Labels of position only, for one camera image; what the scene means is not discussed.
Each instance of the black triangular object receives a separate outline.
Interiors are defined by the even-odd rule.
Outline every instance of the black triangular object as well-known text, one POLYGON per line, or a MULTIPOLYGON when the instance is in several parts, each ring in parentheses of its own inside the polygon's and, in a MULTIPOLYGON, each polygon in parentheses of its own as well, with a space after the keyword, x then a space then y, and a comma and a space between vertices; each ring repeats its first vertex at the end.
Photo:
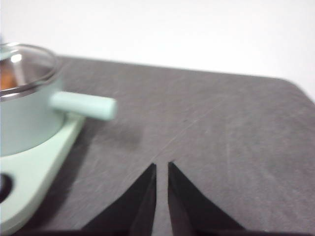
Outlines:
POLYGON ((151 164, 121 197, 82 230, 129 236, 151 235, 156 208, 156 173, 156 165, 151 164))
POLYGON ((207 199, 172 162, 168 164, 168 204, 174 236, 197 235, 198 231, 244 230, 207 199))

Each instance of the pot handle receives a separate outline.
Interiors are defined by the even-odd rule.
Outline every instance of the pot handle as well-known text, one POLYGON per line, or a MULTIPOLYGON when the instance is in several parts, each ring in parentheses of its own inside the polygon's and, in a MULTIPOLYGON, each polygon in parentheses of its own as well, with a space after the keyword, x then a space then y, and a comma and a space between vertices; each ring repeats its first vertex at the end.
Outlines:
POLYGON ((50 105, 57 110, 74 112, 87 117, 111 120, 117 112, 114 98, 75 92, 59 91, 53 94, 50 105))

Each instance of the cooking pot base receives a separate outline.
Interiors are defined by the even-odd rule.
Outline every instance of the cooking pot base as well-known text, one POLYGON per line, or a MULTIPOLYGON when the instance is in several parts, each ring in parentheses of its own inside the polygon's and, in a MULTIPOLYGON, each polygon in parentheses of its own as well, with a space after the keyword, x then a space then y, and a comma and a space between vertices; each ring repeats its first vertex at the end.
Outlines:
POLYGON ((68 113, 63 127, 44 143, 1 157, 1 173, 13 187, 1 202, 1 235, 20 229, 35 213, 82 129, 85 117, 68 113))

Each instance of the table surface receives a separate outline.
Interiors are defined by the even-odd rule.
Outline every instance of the table surface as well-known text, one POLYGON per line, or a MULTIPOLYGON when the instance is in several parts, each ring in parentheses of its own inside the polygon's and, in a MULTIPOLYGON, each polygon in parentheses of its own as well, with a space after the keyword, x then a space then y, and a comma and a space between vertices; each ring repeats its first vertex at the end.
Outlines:
POLYGON ((172 235, 167 163, 251 230, 315 233, 315 105, 280 79, 61 58, 69 91, 114 97, 87 119, 25 228, 79 229, 154 162, 153 235, 172 235))

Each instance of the mint green pot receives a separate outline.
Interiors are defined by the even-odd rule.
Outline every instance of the mint green pot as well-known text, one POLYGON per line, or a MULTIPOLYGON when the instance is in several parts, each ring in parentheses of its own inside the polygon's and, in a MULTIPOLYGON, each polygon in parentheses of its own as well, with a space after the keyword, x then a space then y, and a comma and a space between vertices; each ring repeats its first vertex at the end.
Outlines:
POLYGON ((63 91, 63 75, 52 52, 32 45, 5 44, 1 45, 1 62, 5 60, 19 81, 17 87, 0 92, 1 156, 50 139, 62 127, 66 112, 114 118, 115 99, 63 91))

